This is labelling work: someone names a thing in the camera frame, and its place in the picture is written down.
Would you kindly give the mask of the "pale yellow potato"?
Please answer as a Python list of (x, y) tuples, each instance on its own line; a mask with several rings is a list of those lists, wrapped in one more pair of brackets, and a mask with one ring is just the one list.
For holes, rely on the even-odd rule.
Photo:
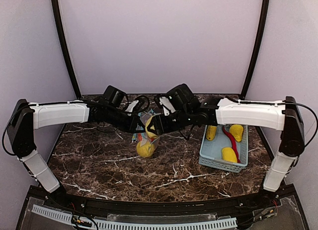
[(152, 118), (153, 118), (153, 116), (151, 116), (146, 121), (146, 124), (145, 124), (146, 129), (145, 130), (146, 130), (147, 137), (151, 140), (154, 140), (154, 139), (158, 138), (159, 136), (157, 134), (155, 134), (155, 127), (153, 124), (151, 124)]

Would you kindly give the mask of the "clear zip bag blue zipper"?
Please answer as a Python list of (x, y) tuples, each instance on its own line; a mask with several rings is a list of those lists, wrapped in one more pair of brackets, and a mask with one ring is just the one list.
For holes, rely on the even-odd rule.
[(141, 115), (141, 121), (145, 127), (143, 133), (138, 133), (138, 143), (136, 145), (137, 154), (141, 157), (151, 157), (159, 145), (160, 136), (147, 131), (147, 127), (155, 115), (156, 113), (152, 109)]

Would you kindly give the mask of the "round yellow lemon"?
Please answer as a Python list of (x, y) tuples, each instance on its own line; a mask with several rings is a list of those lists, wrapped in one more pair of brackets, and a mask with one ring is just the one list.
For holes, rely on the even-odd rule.
[(155, 145), (146, 142), (143, 145), (141, 145), (142, 142), (138, 142), (136, 146), (137, 154), (141, 157), (151, 157), (156, 149)]

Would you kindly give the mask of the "yellow mango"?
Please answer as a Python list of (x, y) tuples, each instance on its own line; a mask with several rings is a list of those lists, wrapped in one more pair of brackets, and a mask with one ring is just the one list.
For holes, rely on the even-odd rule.
[(238, 163), (238, 158), (235, 151), (230, 147), (224, 147), (221, 150), (222, 159), (228, 162)]

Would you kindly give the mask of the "orange fruit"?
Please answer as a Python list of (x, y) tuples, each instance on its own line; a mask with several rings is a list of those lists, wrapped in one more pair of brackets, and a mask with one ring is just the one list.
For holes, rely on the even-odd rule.
[(141, 141), (142, 139), (147, 139), (147, 134), (146, 133), (137, 133), (137, 140)]

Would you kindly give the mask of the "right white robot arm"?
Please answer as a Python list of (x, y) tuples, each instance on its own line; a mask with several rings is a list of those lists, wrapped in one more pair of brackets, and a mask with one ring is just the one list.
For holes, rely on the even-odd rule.
[(278, 101), (247, 101), (209, 96), (200, 101), (186, 84), (159, 96), (157, 104), (164, 113), (152, 117), (147, 133), (160, 136), (187, 126), (240, 124), (270, 128), (281, 132), (281, 144), (267, 172), (263, 188), (275, 192), (292, 165), (310, 143), (305, 140), (299, 107), (291, 96)]

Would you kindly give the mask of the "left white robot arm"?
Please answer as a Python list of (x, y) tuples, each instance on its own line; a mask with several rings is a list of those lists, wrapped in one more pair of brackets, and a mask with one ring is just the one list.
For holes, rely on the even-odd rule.
[(140, 120), (137, 110), (143, 104), (139, 99), (130, 101), (126, 93), (113, 86), (94, 99), (47, 103), (20, 99), (4, 128), (1, 144), (48, 193), (54, 193), (63, 189), (62, 184), (48, 167), (36, 142), (43, 147), (43, 138), (47, 137), (52, 148), (62, 127), (69, 123), (104, 123), (132, 133)]

